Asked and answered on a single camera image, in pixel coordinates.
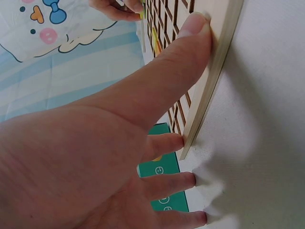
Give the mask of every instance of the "wooden edge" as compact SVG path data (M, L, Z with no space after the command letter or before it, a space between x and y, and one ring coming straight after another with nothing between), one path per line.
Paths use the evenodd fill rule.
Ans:
M186 158L191 145L198 136L200 128L203 125L207 109L211 102L211 97L221 74L222 67L237 26L243 2L244 0L230 0L228 3L224 17L224 24L221 28L219 39L215 42L218 47L214 53L214 56L217 56L218 58L214 59L214 62L210 63L209 67L204 71L201 79L196 85L194 98L192 100L192 107L189 111L183 133L184 148L182 151L177 153L179 160L184 160Z

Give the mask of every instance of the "wooden frame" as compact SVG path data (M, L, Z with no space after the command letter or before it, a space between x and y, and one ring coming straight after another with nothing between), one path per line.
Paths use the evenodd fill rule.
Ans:
M169 110L171 131L182 134L184 148L177 152L185 159L203 124L206 111L221 73L243 0L146 0L147 34L156 57L172 41L190 13L211 16L213 53L197 84Z

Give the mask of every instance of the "white cloth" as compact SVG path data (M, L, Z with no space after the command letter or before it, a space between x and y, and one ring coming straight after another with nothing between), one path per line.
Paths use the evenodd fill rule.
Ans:
M16 60L69 52L115 24L88 0L1 0L0 45Z

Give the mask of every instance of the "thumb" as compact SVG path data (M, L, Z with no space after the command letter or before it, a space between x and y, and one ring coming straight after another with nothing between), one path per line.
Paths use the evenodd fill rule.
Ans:
M211 40L209 21L192 13L179 38L147 66L78 103L108 110L149 130L199 80Z

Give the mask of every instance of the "child's hand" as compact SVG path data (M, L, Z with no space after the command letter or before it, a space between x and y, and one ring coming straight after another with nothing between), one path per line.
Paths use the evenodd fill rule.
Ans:
M114 21L138 21L138 13L144 10L140 0L124 0L127 7L121 6L116 0L89 0L89 5Z

